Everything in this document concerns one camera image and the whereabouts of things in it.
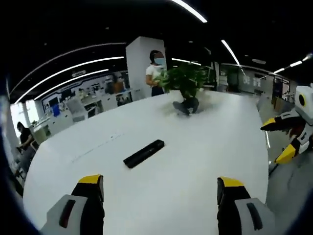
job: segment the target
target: floor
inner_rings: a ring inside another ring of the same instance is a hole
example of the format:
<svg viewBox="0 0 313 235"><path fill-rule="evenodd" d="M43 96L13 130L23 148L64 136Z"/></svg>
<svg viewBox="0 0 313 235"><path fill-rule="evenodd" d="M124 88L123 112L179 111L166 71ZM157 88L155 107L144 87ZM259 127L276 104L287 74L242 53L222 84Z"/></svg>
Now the floor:
<svg viewBox="0 0 313 235"><path fill-rule="evenodd" d="M259 109L262 122L279 115L266 99ZM289 143L284 132L268 132L268 160L274 161ZM275 234L284 234L297 218L313 189L313 154L303 153L277 167L268 180L267 207L275 214Z"/></svg>

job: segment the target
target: black remote control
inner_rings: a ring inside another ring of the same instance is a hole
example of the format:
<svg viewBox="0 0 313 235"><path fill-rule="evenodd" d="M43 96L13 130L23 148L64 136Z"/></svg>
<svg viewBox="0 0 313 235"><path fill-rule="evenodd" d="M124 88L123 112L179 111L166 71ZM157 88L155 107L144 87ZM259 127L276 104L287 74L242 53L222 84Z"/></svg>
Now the black remote control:
<svg viewBox="0 0 313 235"><path fill-rule="evenodd" d="M164 145L164 141L156 140L144 147L143 149L139 150L138 152L132 154L123 162L129 169L134 168L135 166L142 163L144 160L158 152L161 148L164 147Z"/></svg>

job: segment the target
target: computer monitor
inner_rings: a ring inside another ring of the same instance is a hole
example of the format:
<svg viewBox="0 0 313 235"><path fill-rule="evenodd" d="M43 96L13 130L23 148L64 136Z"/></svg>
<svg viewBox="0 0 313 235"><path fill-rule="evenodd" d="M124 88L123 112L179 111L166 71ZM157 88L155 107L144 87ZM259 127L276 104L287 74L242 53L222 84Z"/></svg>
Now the computer monitor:
<svg viewBox="0 0 313 235"><path fill-rule="evenodd" d="M49 106L53 107L53 105L58 104L58 103L59 103L58 97L55 97L49 101Z"/></svg>
<svg viewBox="0 0 313 235"><path fill-rule="evenodd" d="M75 92L72 92L71 89L67 89L65 91L62 92L61 94L61 102L64 101L67 97L73 97L75 96Z"/></svg>

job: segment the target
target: person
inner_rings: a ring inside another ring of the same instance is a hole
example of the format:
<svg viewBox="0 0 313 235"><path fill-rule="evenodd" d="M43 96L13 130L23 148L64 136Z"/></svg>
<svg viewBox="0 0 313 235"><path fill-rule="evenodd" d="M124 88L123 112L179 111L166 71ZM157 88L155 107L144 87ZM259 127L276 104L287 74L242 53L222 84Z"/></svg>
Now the person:
<svg viewBox="0 0 313 235"><path fill-rule="evenodd" d="M79 88L78 89L78 96L79 96L80 99L83 99L83 98L85 98L87 96L87 94L86 94L84 89Z"/></svg>
<svg viewBox="0 0 313 235"><path fill-rule="evenodd" d="M152 87L151 96L164 94L164 90L160 87L156 78L161 74L165 67L165 59L162 52L152 50L150 52L150 66L146 69L146 84Z"/></svg>
<svg viewBox="0 0 313 235"><path fill-rule="evenodd" d="M22 157L20 159L20 167L25 173L27 173L30 166L30 161L35 155L35 150L30 146L30 144L34 141L34 138L30 130L24 127L21 122L18 122L17 129L21 133L21 144L18 146L18 148L23 150Z"/></svg>

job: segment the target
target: black ceiling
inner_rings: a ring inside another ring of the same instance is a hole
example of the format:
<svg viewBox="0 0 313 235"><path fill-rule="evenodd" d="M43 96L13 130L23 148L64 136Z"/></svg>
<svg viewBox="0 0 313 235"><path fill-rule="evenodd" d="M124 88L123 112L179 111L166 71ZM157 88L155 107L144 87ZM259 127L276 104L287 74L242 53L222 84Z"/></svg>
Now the black ceiling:
<svg viewBox="0 0 313 235"><path fill-rule="evenodd" d="M292 2L184 0L208 23L200 22L170 0L26 1L8 7L5 18L5 61L10 88L42 63L65 52L105 43L62 56L42 66L12 92L14 102L34 84L70 66L112 56L125 56L125 46L138 36L165 41L170 57L205 61L207 53L221 63L234 60L221 43L227 41L239 62L269 71L288 66L313 51L310 7ZM266 61L259 65L252 58ZM311 80L312 60L280 74L294 80ZM126 70L126 59L104 61L80 69ZM34 89L31 99L64 81L60 74Z"/></svg>

